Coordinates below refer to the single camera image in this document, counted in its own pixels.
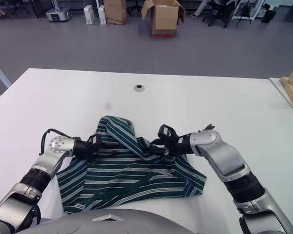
green striped shirt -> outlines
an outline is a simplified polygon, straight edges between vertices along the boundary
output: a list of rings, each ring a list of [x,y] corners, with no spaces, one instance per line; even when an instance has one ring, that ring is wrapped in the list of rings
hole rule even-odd
[[[116,149],[100,149],[102,158],[92,165],[72,158],[57,174],[64,211],[117,206],[131,201],[162,197],[186,197],[203,191],[206,176],[191,167],[186,156],[165,158],[148,151],[150,143],[136,138],[129,120],[105,116],[97,133]]]

black cable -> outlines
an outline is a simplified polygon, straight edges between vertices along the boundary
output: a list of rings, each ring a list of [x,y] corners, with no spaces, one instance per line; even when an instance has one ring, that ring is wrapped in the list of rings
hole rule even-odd
[[[37,217],[37,225],[40,224],[40,221],[41,221],[41,212],[40,212],[40,208],[38,205],[35,206],[35,209],[36,209],[36,217]]]
[[[57,133],[57,134],[59,134],[59,135],[61,135],[61,136],[64,136],[64,137],[72,138],[72,137],[70,137],[70,136],[68,136],[68,135],[66,135],[66,134],[64,134],[64,133],[62,133],[62,132],[60,132],[59,130],[56,130],[56,129],[54,129],[54,128],[49,128],[49,129],[43,134],[43,136],[42,136],[42,138],[41,138],[41,148],[40,148],[40,154],[39,154],[39,155],[42,155],[42,154],[44,153],[45,137],[46,137],[47,134],[50,133],[50,132]]]

office chair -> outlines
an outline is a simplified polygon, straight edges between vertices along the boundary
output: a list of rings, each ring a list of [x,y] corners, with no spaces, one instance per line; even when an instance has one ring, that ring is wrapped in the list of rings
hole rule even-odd
[[[17,17],[19,17],[19,15],[17,13],[19,10],[25,10],[27,12],[27,14],[30,14],[29,10],[26,7],[21,6],[24,4],[24,2],[22,0],[5,0],[5,1],[8,3],[8,5],[13,6],[12,9],[10,8],[10,12],[12,14],[15,14]]]
[[[206,19],[211,19],[211,21],[209,22],[209,27],[211,27],[216,20],[221,20],[223,23],[225,23],[224,28],[226,28],[228,26],[229,20],[231,19],[230,14],[235,9],[235,2],[232,1],[227,4],[229,1],[230,0],[226,1],[226,5],[220,5],[214,3],[214,1],[210,2],[209,5],[212,7],[213,10],[210,12],[210,15],[204,17],[202,21],[204,22]]]
[[[138,14],[142,10],[142,7],[139,5],[138,0],[135,0],[135,5],[134,6],[127,7],[128,14],[130,15],[131,12],[134,11],[135,9],[138,10]]]

white table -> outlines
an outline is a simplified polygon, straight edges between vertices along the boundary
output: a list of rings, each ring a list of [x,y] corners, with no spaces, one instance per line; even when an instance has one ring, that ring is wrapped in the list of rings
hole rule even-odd
[[[283,85],[280,82],[280,78],[269,78],[269,80],[293,108],[293,102],[291,101],[291,99],[289,98],[289,95],[283,88]]]
[[[136,84],[146,89],[138,93]],[[0,97],[0,199],[38,157],[46,129],[86,139],[104,115],[131,120],[136,136],[148,140],[164,123],[180,135],[213,123],[293,223],[293,109],[263,79],[28,69]],[[154,212],[196,233],[242,233],[232,197],[209,164],[189,161],[208,177],[203,195],[118,208]],[[56,180],[40,207],[43,217],[62,215]]]

box flap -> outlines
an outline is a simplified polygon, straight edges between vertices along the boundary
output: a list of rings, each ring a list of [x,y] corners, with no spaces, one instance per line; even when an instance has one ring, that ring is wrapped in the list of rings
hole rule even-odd
[[[186,17],[186,11],[185,9],[179,4],[177,0],[171,0],[175,6],[179,6],[178,10],[178,18],[181,19],[181,22],[185,22],[185,17]]]
[[[145,19],[147,16],[147,11],[151,8],[154,7],[154,2],[152,0],[146,0],[145,3],[143,4],[142,10],[141,10],[141,15],[142,18]]]

